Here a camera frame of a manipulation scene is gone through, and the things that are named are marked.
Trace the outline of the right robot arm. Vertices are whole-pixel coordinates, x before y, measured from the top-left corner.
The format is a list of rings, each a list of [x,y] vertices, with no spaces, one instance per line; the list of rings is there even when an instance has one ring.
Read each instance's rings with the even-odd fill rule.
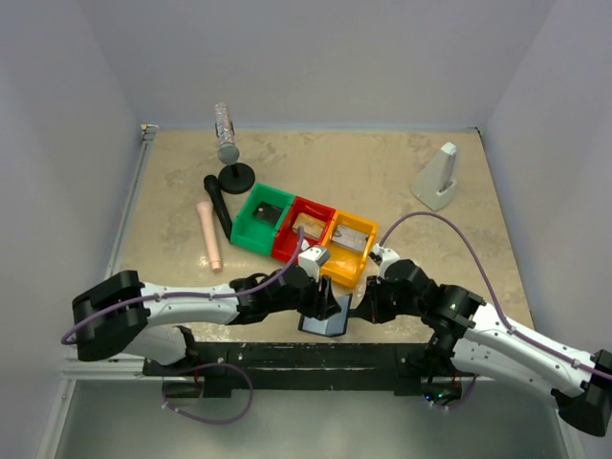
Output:
[[[410,260],[368,277],[349,316],[375,324],[418,317],[433,332],[427,352],[435,362],[530,391],[583,433],[602,437],[608,429],[610,352],[589,353],[547,338],[465,288],[437,284]]]

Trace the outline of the black leather card holder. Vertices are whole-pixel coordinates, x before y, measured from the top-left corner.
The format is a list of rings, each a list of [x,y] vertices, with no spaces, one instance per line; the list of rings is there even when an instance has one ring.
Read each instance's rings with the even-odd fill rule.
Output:
[[[353,295],[342,295],[339,299],[340,312],[324,320],[301,316],[297,330],[327,338],[336,338],[346,334],[349,311]]]

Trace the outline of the black VIP card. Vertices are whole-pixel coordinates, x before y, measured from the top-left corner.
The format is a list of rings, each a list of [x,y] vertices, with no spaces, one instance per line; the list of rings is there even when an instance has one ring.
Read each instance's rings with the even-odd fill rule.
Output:
[[[279,221],[284,209],[282,207],[261,201],[252,213],[252,216],[268,225],[275,226]]]

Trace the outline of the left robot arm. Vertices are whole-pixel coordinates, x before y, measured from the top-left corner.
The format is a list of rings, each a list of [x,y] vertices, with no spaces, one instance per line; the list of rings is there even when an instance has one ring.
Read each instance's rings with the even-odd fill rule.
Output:
[[[74,325],[60,341],[74,345],[81,361],[127,353],[170,366],[194,353],[191,322],[250,325],[285,311],[326,321],[342,307],[329,276],[311,276],[297,265],[191,290],[122,271],[73,299]]]

